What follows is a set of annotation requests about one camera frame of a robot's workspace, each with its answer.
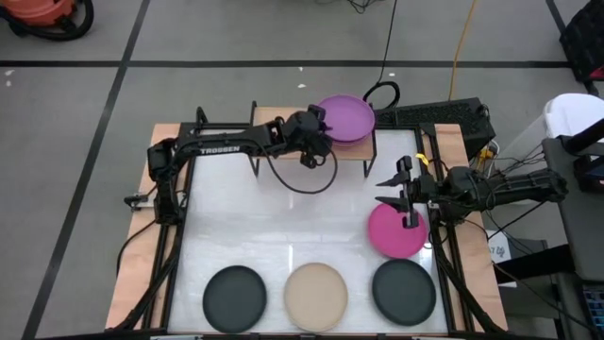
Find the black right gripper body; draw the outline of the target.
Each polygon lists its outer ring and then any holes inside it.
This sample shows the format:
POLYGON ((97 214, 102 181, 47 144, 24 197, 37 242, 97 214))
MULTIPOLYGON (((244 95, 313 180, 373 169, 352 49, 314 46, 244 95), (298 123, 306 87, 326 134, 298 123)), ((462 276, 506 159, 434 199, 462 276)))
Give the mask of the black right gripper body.
POLYGON ((412 179, 407 184, 406 192, 409 211, 414 209, 416 203, 438 203, 441 198, 439 183, 432 175, 421 175, 412 179))

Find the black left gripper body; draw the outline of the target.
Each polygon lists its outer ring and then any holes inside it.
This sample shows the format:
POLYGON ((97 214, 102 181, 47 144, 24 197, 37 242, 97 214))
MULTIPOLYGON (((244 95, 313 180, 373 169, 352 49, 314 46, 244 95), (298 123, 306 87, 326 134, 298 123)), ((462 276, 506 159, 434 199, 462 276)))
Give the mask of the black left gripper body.
POLYGON ((285 149, 300 151, 306 145, 330 145, 326 130, 320 130, 317 119, 309 111, 297 111, 284 123, 285 149))

